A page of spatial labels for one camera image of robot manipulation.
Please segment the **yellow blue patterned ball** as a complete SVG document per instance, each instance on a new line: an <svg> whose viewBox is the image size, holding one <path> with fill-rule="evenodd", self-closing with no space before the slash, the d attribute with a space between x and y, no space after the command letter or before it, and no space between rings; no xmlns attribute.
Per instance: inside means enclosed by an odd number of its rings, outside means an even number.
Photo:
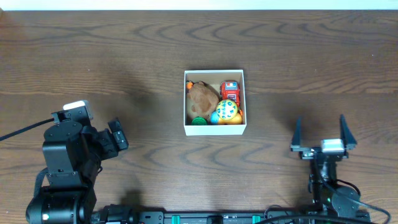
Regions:
<svg viewBox="0 0 398 224"><path fill-rule="evenodd" d="M227 121L233 119L238 113L238 106L233 100L221 100L216 107L219 118Z"/></svg>

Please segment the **brown plush toy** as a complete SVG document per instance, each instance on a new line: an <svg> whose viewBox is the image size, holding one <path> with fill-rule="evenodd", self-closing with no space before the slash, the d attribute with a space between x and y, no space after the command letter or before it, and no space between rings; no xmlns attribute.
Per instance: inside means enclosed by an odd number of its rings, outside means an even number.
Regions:
<svg viewBox="0 0 398 224"><path fill-rule="evenodd" d="M219 96L203 82L187 83L187 116L209 121L211 114L219 103Z"/></svg>

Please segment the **green knitted ball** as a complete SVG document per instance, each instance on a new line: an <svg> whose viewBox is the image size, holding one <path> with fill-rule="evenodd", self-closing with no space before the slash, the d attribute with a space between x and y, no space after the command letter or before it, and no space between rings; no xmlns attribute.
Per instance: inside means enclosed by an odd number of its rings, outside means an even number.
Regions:
<svg viewBox="0 0 398 224"><path fill-rule="evenodd" d="M205 125L207 125L207 120L205 118L198 116L192 120L191 125L192 126L205 126Z"/></svg>

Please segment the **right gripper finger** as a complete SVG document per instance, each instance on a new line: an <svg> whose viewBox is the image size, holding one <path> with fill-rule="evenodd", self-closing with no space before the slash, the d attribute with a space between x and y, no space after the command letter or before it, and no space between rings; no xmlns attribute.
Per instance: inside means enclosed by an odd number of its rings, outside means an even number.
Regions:
<svg viewBox="0 0 398 224"><path fill-rule="evenodd" d="M357 141L351 133L343 114L340 115L340 138L344 146L356 146Z"/></svg>
<svg viewBox="0 0 398 224"><path fill-rule="evenodd" d="M295 125L295 131L292 136L291 148L301 147L301 117L298 118Z"/></svg>

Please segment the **yellow rubber duck toy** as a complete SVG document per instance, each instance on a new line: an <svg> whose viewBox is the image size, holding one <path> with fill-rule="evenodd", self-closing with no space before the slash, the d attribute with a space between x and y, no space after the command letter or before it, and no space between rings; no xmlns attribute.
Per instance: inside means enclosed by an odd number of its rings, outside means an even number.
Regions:
<svg viewBox="0 0 398 224"><path fill-rule="evenodd" d="M242 115L243 115L243 111L239 110L238 113L236 114L236 116L233 119L225 120L225 119L221 119L218 116L217 112L214 111L211 114L210 123L214 124L214 125L224 125L224 124L227 124L227 125L229 125L229 124L231 124L231 125L240 125L240 124L243 123Z"/></svg>

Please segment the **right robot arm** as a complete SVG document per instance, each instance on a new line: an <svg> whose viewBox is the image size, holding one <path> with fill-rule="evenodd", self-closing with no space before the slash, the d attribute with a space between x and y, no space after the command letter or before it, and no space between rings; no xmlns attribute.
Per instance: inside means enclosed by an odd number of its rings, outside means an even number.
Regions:
<svg viewBox="0 0 398 224"><path fill-rule="evenodd" d="M356 218L360 191L353 184L337 178L337 163L349 156L357 141L352 135L345 117L340 116L340 137L324 139L318 146L305 147L301 144L301 119L295 125L290 150L297 152L302 160L310 161L311 174L308 190L313 194L313 202L328 215L342 218Z"/></svg>

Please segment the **red toy fire truck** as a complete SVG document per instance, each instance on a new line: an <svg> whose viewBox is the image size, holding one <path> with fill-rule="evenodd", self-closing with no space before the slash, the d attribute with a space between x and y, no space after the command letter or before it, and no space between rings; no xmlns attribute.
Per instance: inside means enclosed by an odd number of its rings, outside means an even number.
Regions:
<svg viewBox="0 0 398 224"><path fill-rule="evenodd" d="M240 88L239 83L234 80L226 80L221 83L220 95L223 100L232 100L240 106Z"/></svg>

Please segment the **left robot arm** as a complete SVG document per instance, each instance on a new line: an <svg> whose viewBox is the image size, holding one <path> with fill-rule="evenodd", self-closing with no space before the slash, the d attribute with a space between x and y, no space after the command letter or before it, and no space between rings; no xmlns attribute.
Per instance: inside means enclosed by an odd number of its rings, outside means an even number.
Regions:
<svg viewBox="0 0 398 224"><path fill-rule="evenodd" d="M120 120L98 131L91 125L89 102L76 101L52 113L44 132L46 168L35 181L26 209L28 223L89 223L96 204L94 185L104 160L118 156L129 143Z"/></svg>

